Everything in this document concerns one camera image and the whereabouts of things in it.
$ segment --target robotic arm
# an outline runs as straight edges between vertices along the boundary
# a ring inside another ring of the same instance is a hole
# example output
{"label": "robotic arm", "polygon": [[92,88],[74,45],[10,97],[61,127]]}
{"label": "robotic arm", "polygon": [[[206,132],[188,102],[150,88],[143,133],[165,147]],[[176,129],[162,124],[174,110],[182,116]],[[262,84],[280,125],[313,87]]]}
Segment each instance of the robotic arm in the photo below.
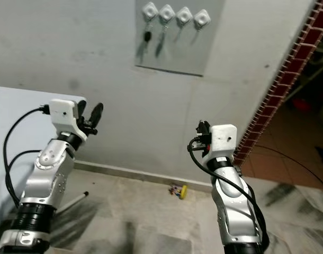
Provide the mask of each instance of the robotic arm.
{"label": "robotic arm", "polygon": [[44,253],[49,248],[51,220],[74,166],[75,152],[95,129],[103,111],[99,103],[88,121],[82,117],[86,102],[53,99],[43,112],[51,115],[57,138],[38,154],[26,182],[16,219],[0,240],[2,253]]}
{"label": "robotic arm", "polygon": [[[187,149],[196,165],[212,176],[212,198],[218,209],[225,253],[264,253],[269,244],[264,217],[251,187],[232,165],[237,128],[231,124],[210,126],[200,121],[196,130],[197,137]],[[203,150],[201,164],[193,156],[196,150]],[[262,239],[258,228],[261,228]]]}

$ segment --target wall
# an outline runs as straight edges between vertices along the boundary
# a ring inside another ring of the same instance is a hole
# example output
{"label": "wall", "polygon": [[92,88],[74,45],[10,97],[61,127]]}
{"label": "wall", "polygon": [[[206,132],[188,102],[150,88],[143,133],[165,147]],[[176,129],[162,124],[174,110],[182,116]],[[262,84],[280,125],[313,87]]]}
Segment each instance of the wall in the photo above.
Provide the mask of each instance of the wall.
{"label": "wall", "polygon": [[104,102],[79,160],[207,181],[186,152],[198,120],[241,138],[312,2],[226,1],[199,78],[133,66],[134,1],[0,0],[0,86]]}

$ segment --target baseboard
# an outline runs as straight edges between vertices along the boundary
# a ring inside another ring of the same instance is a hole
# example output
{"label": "baseboard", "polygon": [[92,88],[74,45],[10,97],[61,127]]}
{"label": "baseboard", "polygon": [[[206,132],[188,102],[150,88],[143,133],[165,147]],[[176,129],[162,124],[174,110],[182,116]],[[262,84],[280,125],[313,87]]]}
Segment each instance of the baseboard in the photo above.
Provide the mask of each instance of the baseboard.
{"label": "baseboard", "polygon": [[211,192],[212,190],[212,185],[209,183],[198,182],[198,181],[188,180],[184,178],[165,176],[160,174],[153,174],[153,173],[148,173],[144,171],[132,170],[132,169],[121,168],[116,166],[97,164],[92,162],[76,160],[74,168],[79,170],[111,175],[111,176],[133,178],[133,179],[159,183],[159,184],[187,185],[190,189],[194,189],[196,191],[202,191],[202,192]]}

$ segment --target marble floor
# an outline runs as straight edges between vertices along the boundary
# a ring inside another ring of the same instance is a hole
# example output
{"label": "marble floor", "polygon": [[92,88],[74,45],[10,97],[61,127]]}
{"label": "marble floor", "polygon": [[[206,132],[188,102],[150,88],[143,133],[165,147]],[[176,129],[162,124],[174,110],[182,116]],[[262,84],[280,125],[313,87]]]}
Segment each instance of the marble floor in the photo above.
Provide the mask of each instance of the marble floor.
{"label": "marble floor", "polygon": [[[267,222],[266,253],[323,254],[323,191],[246,178]],[[189,189],[180,200],[168,186],[74,170],[63,204],[88,198],[57,216],[57,254],[224,253],[210,193]]]}

